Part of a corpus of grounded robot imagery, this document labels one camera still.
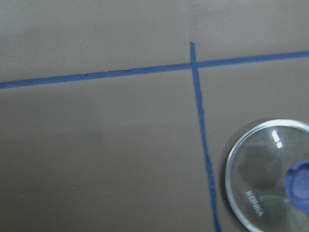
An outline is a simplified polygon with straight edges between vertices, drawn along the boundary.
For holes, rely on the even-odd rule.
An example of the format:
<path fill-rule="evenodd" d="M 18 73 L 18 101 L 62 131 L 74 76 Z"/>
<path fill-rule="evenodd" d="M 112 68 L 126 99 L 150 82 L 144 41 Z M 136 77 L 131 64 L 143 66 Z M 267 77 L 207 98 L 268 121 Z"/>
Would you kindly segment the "glass pot lid blue knob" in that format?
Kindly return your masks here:
<path fill-rule="evenodd" d="M 246 132 L 227 158 L 225 189 L 247 230 L 308 231 L 308 124 L 276 119 Z"/>

